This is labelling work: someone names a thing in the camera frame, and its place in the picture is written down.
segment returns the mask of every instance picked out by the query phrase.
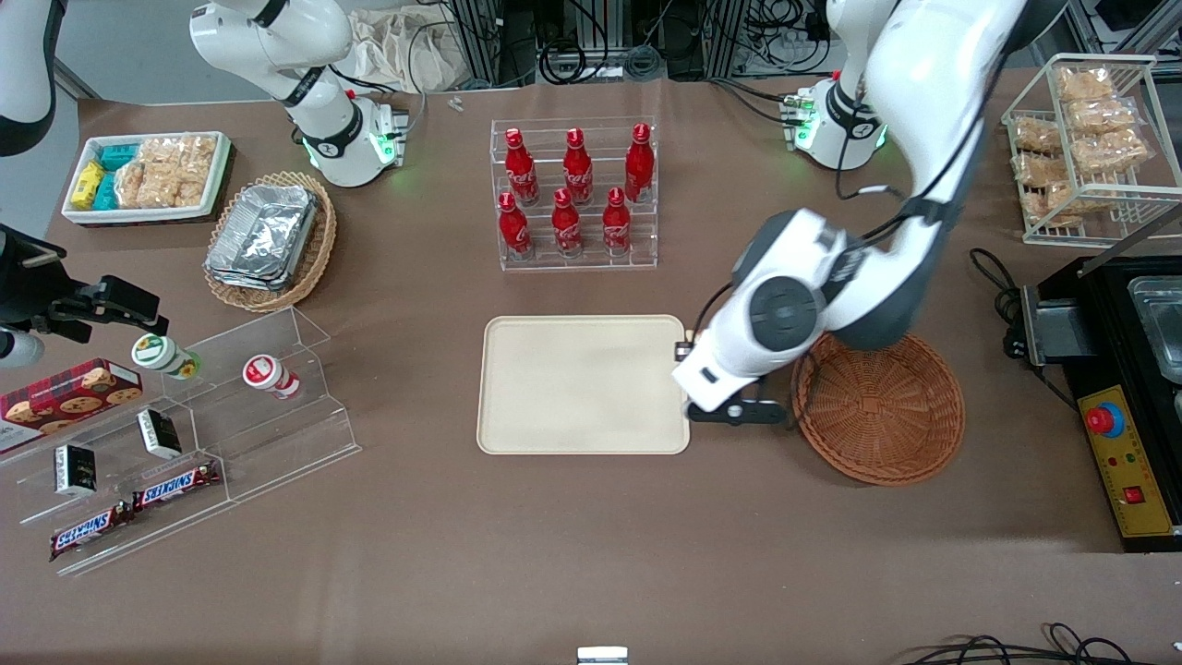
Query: round wicker basket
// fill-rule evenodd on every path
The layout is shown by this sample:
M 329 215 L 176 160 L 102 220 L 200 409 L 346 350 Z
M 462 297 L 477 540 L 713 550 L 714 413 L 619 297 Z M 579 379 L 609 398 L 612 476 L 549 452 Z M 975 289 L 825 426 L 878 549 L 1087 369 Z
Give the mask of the round wicker basket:
M 316 208 L 316 216 L 312 219 L 312 230 L 309 233 L 307 243 L 304 245 L 304 255 L 300 259 L 299 267 L 296 269 L 293 283 L 287 289 L 264 291 L 261 288 L 232 286 L 222 283 L 208 272 L 206 273 L 206 282 L 209 283 L 209 289 L 214 292 L 214 295 L 219 300 L 247 311 L 265 313 L 293 305 L 312 292 L 316 282 L 324 274 L 324 268 L 329 265 L 332 242 L 337 239 L 337 213 L 332 209 L 332 201 L 329 198 L 329 193 L 324 190 L 324 185 L 303 172 L 273 172 L 264 175 L 251 184 L 247 184 L 247 187 L 252 184 L 277 184 L 280 187 L 298 184 L 314 191 L 319 202 Z M 238 197 L 245 190 L 246 187 L 240 189 L 238 194 L 234 194 L 234 197 L 222 209 L 221 216 L 217 217 L 217 224 L 214 227 L 213 236 L 209 239 L 210 247 L 217 241 L 217 235 L 226 226 L 226 217 L 229 216 L 230 208 L 234 207 Z
M 792 371 L 792 408 L 805 439 L 838 471 L 897 487 L 952 462 L 965 436 L 965 402 L 931 347 L 908 335 L 857 352 L 824 335 L 812 358 Z

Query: aluminum foil container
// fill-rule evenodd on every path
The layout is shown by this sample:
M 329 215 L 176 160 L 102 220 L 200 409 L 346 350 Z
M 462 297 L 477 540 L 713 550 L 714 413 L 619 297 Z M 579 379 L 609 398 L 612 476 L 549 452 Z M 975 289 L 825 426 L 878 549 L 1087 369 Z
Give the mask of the aluminum foil container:
M 303 187 L 247 188 L 210 247 L 206 270 L 223 283 L 285 288 L 304 253 L 316 207 L 316 195 Z

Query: red emergency stop button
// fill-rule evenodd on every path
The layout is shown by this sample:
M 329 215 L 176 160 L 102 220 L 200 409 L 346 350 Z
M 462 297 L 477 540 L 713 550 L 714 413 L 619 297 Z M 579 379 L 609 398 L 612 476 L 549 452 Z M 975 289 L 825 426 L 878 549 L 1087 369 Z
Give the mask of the red emergency stop button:
M 1141 491 L 1141 487 L 1132 487 L 1124 489 L 1124 502 L 1125 503 L 1145 503 L 1145 493 Z
M 1102 437 L 1115 439 L 1124 433 L 1124 415 L 1112 403 L 1100 403 L 1084 413 L 1087 430 Z

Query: cookie box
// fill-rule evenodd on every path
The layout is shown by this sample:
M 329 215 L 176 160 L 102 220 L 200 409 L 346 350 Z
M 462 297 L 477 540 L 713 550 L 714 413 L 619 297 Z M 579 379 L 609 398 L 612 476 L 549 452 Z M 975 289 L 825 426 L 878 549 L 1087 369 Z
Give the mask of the cookie box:
M 98 154 L 108 145 L 139 144 L 147 138 L 180 138 L 186 133 L 203 133 L 217 138 L 217 146 L 214 149 L 213 164 L 209 175 L 206 177 L 206 188 L 201 194 L 201 203 L 196 206 L 173 207 L 173 208 L 123 208 L 115 210 L 83 210 L 76 208 L 70 202 L 70 193 L 78 184 L 83 169 L 91 159 L 98 158 Z M 178 223 L 184 221 L 209 221 L 202 219 L 209 215 L 221 189 L 222 176 L 226 174 L 226 165 L 229 161 L 230 142 L 229 137 L 221 131 L 194 131 L 175 133 L 129 133 L 124 136 L 96 136 L 87 138 L 82 146 L 82 155 L 74 167 L 73 175 L 70 176 L 70 187 L 61 201 L 61 215 L 70 221 L 86 227 L 104 226 L 144 226 L 154 223 Z
M 95 359 L 0 398 L 0 454 L 143 395 L 139 376 Z

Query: yellow control panel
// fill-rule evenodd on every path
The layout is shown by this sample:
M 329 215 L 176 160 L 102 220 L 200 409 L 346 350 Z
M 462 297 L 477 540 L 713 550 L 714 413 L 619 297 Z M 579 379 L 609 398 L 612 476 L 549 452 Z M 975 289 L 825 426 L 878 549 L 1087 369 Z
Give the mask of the yellow control panel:
M 1126 539 L 1169 536 L 1174 524 L 1129 413 L 1121 386 L 1078 402 L 1112 514 Z

